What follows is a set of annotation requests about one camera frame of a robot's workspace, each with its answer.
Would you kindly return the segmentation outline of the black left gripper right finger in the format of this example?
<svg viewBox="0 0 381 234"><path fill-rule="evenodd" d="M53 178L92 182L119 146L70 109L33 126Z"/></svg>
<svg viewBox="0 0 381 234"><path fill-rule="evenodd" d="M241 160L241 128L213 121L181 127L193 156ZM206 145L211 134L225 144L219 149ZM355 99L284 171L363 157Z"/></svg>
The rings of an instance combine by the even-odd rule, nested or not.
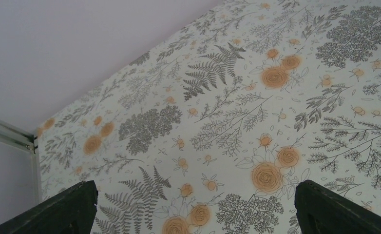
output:
<svg viewBox="0 0 381 234"><path fill-rule="evenodd" d="M294 205L303 234L381 234L381 216L312 180L296 187Z"/></svg>

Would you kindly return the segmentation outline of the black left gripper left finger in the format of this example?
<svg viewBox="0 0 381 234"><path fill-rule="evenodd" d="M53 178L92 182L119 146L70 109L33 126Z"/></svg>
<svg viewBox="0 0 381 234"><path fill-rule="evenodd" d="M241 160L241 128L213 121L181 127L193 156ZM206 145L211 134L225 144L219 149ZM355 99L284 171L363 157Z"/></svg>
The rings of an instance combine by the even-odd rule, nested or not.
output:
<svg viewBox="0 0 381 234"><path fill-rule="evenodd" d="M82 181L0 224L0 234L89 234L97 204L95 182Z"/></svg>

